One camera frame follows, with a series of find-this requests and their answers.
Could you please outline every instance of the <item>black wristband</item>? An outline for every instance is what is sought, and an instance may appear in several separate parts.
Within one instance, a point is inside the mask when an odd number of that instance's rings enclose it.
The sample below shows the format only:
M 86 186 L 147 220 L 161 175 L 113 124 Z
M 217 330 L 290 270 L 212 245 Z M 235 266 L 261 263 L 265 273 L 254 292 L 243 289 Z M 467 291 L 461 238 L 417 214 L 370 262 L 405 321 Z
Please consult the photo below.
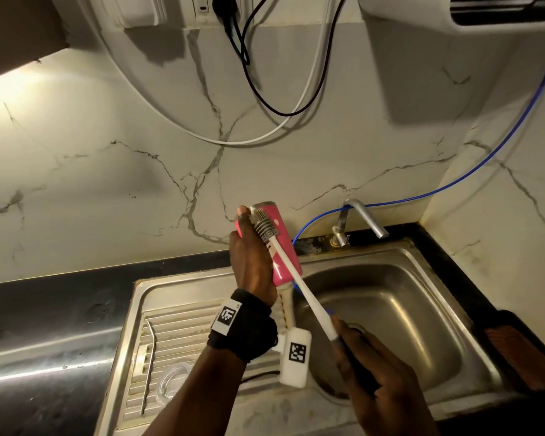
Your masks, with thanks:
M 231 300 L 242 305 L 237 312 L 226 306 L 219 312 L 214 324 L 221 318 L 232 315 L 230 328 L 226 335 L 212 330 L 208 345 L 214 349 L 229 349 L 248 364 L 276 345 L 276 323 L 270 317 L 271 308 L 244 289 L 234 291 Z

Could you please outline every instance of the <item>stainless steel sink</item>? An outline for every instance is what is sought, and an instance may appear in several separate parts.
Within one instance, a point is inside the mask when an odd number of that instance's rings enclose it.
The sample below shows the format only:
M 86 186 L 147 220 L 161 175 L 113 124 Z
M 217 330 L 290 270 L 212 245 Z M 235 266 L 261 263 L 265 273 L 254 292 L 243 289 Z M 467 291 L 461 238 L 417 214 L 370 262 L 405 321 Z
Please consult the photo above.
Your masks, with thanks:
M 429 403 L 501 388 L 448 289 L 413 246 L 393 246 L 323 255 L 303 265 L 305 282 L 323 307 L 370 331 L 412 366 Z M 293 294 L 293 305 L 297 327 L 312 332 L 314 380 L 327 394 L 346 399 L 329 340 L 301 294 Z
M 415 368 L 434 418 L 513 397 L 472 337 L 470 319 L 410 242 L 341 249 L 300 261 L 321 304 L 373 332 Z M 214 315 L 235 288 L 230 268 L 136 284 L 97 436 L 145 431 L 160 410 L 155 390 L 161 372 L 173 362 L 195 363 Z M 275 378 L 243 384 L 226 434 L 297 436 L 329 429 L 332 435 L 354 434 L 359 428 L 331 348 L 305 300 L 290 286 L 281 288 L 272 316 L 279 332 L 294 326 L 312 332 L 311 376 L 304 389 Z M 268 352 L 251 362 L 246 375 L 278 366 L 278 354 Z

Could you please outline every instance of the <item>hand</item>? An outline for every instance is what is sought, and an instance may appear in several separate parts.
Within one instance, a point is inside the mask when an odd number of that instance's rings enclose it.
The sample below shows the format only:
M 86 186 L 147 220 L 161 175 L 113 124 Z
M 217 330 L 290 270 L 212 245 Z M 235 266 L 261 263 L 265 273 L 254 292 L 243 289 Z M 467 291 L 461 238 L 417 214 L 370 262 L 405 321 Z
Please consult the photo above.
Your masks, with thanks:
M 239 206 L 236 213 L 242 231 L 242 238 L 236 231 L 230 233 L 230 262 L 236 284 L 272 308 L 278 297 L 272 281 L 273 260 L 252 226 L 248 208 Z
M 331 319 L 349 349 L 382 386 L 376 390 L 375 397 L 362 389 L 343 348 L 339 344 L 334 345 L 337 367 L 365 434 L 439 436 L 414 370 L 374 335 L 368 332 L 361 335 L 337 317 Z

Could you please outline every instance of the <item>clear plastic lid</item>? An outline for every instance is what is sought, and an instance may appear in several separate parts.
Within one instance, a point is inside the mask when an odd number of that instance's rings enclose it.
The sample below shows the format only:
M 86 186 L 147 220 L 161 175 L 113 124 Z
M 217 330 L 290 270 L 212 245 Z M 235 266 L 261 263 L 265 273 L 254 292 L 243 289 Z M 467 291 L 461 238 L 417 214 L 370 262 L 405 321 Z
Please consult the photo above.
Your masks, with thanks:
M 157 381 L 157 403 L 165 407 L 188 379 L 192 367 L 188 363 L 176 363 L 167 367 Z

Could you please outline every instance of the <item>qr code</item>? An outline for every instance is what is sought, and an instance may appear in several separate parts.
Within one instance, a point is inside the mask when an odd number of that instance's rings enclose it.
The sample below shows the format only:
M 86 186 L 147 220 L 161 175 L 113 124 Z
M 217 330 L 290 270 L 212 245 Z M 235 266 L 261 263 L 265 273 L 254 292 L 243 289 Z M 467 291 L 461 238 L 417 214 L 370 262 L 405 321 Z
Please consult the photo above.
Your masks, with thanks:
M 234 315 L 236 315 L 236 311 L 234 309 L 224 307 L 218 316 L 218 322 L 222 322 L 225 325 L 230 325 L 230 323 L 233 322 Z
M 305 355 L 307 354 L 307 346 L 302 344 L 291 343 L 291 351 L 289 352 L 289 359 L 298 363 L 305 364 Z

